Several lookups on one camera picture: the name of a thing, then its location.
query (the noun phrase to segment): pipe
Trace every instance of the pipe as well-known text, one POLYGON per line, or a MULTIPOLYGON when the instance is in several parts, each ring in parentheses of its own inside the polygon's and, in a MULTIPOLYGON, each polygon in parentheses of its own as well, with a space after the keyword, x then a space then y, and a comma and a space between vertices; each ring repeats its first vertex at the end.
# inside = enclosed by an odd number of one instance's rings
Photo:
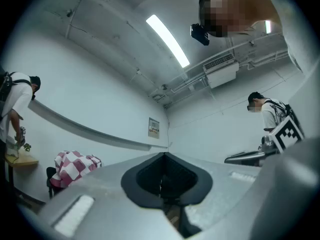
POLYGON ((221 55, 221 54, 223 54, 223 53, 225 53, 225 52, 228 52, 228 51, 230 51, 230 50, 232 50, 232 49, 235 49, 235 48, 237 48, 237 47, 243 46, 243 45, 245 45, 245 44, 247 44, 247 43, 249 43, 249 42, 256 41, 256 40, 260 40, 260 39, 264 39, 264 38, 271 37, 271 36, 275 36, 275 35, 282 35, 282 32, 271 33, 271 34, 267 34, 267 35, 264 35, 264 36, 260 36, 260 37, 258 37, 258 38, 256 38, 256 39, 252 39, 252 40, 249 40, 249 41, 245 41, 245 42, 242 42, 242 43, 240 43, 240 44, 234 45, 234 46, 232 46, 232 47, 230 47, 230 48, 228 48, 228 49, 225 49, 225 50, 223 50, 223 51, 220 51, 220 52, 218 52, 218 53, 216 53, 216 54, 214 54, 214 55, 212 55, 212 56, 210 56, 210 57, 208 57, 208 58, 200 61, 199 63, 193 65, 192 67, 188 68, 188 69, 185 70, 183 73, 181 73, 181 74, 177 75, 175 78, 171 79, 168 83, 171 83, 173 80, 181 77, 181 75, 187 73, 188 71, 194 69, 195 67, 197 67, 197 66, 205 63, 206 61, 208 61, 208 60, 210 60, 210 59, 212 59, 212 58, 214 58, 214 57, 217 57, 217 56, 219 56, 219 55, 221 55))
POLYGON ((181 83, 180 85, 178 85, 176 88, 174 88, 174 90, 172 90, 173 93, 177 92, 180 88, 183 88, 185 86, 189 86, 189 83, 193 83, 195 80, 194 79, 198 79, 199 76, 203 77, 205 75, 204 72, 201 72, 200 74, 197 74, 196 76, 194 76, 193 78, 187 80, 186 82, 181 83))
POLYGON ((150 80, 148 77, 146 77, 144 74, 140 73, 139 75, 147 79, 155 88, 158 88, 158 86, 156 86, 156 84, 152 80, 150 80))
POLYGON ((204 75, 198 77, 197 79, 193 80, 192 82, 186 84, 185 86, 182 86, 182 87, 179 88, 178 90, 172 90, 172 89, 171 89, 171 91, 172 91, 174 94, 178 94, 178 93, 180 93, 181 91, 183 91, 184 89, 186 89, 187 87, 192 86, 192 85, 194 85, 195 83, 199 82, 199 81, 200 81, 201 79, 203 79, 205 76, 206 76, 206 75, 204 74, 204 75))
POLYGON ((159 89, 155 89, 154 91, 152 91, 148 96, 150 97, 152 94, 154 94, 156 91, 158 91, 159 89))
POLYGON ((253 62, 253 63, 258 63, 258 62, 260 62, 260 61, 262 61, 262 60, 264 60, 264 59, 266 59, 266 58, 270 58, 270 57, 272 57, 272 56, 274 56, 274 55, 277 56, 277 54, 280 55, 280 54, 282 54, 282 53, 287 53, 287 52, 288 52, 288 49, 278 50, 277 52, 272 52, 272 53, 269 53, 269 54, 267 54, 267 55, 265 55, 265 56, 259 57, 259 58, 256 59, 256 60, 252 60, 252 62, 253 62))
POLYGON ((65 38, 66 38, 66 39, 68 39, 68 37, 69 37, 69 32, 70 32, 70 27, 72 26, 72 21, 74 20, 74 17, 75 17, 75 15, 76 15, 76 12, 77 12, 77 10, 78 10, 78 7, 79 7, 81 1, 82 1, 82 0, 79 0, 78 4, 76 5, 76 7, 75 7, 75 9, 73 10, 73 13, 72 13, 72 15, 71 15, 69 25, 68 25, 68 27, 67 27, 67 29, 66 29, 66 32, 65 32, 65 38))
MULTIPOLYGON (((277 60, 285 58, 285 57, 288 57, 288 56, 289 56, 288 54, 284 54, 283 56, 278 57, 277 60)), ((270 58, 270 59, 262 61, 260 63, 252 63, 251 65, 256 68, 256 67, 259 67, 261 65, 267 64, 267 63, 272 62, 272 61, 276 61, 276 58, 275 57, 274 58, 270 58)))
POLYGON ((165 109, 168 109, 168 108, 171 107, 173 104, 176 104, 176 103, 178 103, 178 102, 181 102, 181 101, 189 98, 190 96, 192 96, 192 95, 194 95, 194 94, 196 94, 196 93, 198 93, 198 92, 201 92, 202 90, 204 90, 204 89, 206 89, 206 88, 208 88, 208 87, 209 87, 209 86, 207 86, 207 87, 205 87, 205 88, 202 88, 202 89, 200 89, 200 90, 196 90, 195 92, 193 92, 193 93, 191 93, 191 94, 189 94, 189 95, 187 95, 187 96, 185 96, 185 97, 183 97, 183 98, 181 98, 181 99, 178 99, 178 100, 176 100, 176 101, 174 101, 174 102, 172 102, 172 103, 170 103, 170 104, 168 104, 168 105, 166 105, 166 106, 164 106, 164 108, 165 108, 165 109))
POLYGON ((129 81, 129 83, 131 83, 131 81, 132 81, 133 79, 135 79, 135 77, 136 77, 137 74, 138 74, 138 73, 135 73, 135 74, 134 74, 134 76, 131 78, 131 80, 129 81))

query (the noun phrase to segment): camera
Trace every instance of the camera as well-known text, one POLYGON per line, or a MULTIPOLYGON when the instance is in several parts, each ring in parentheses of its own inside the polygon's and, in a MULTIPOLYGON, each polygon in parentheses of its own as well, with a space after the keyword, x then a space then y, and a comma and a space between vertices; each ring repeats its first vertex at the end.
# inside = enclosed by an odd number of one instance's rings
POLYGON ((194 39, 198 40, 204 46, 209 45, 210 43, 209 34, 198 23, 191 25, 190 34, 194 39))

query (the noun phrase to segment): black hair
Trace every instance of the black hair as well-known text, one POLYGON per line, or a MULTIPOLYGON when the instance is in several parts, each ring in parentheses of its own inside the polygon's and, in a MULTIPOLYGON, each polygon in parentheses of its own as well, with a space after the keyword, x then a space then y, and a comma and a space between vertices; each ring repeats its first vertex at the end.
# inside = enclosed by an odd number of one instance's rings
POLYGON ((266 97, 264 97, 263 95, 261 95, 259 92, 253 92, 249 95, 248 97, 248 102, 253 102, 254 99, 265 99, 266 97))
POLYGON ((223 30, 222 26, 216 25, 213 19, 206 19, 205 12, 205 2, 210 2, 210 0, 199 0, 199 21, 200 25, 205 31, 210 35, 218 38, 226 37, 228 32, 223 30))
POLYGON ((37 85, 37 88, 35 89, 35 92, 37 92, 40 89, 41 81, 39 76, 30 76, 31 84, 37 85))

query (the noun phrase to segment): chair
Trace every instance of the chair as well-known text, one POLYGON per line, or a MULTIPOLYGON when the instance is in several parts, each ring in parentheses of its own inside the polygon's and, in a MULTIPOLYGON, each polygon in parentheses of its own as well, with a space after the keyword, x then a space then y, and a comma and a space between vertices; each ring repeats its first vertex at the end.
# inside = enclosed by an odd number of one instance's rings
POLYGON ((56 171, 56 168, 54 168, 54 167, 48 167, 48 168, 46 169, 46 177, 47 177, 47 179, 46 179, 46 186, 49 188, 49 197, 50 197, 50 199, 52 199, 53 194, 56 195, 56 194, 58 194, 60 191, 63 190, 62 187, 54 186, 54 185, 52 185, 51 182, 50 182, 50 179, 52 178, 53 175, 56 174, 56 172, 57 172, 57 171, 56 171))

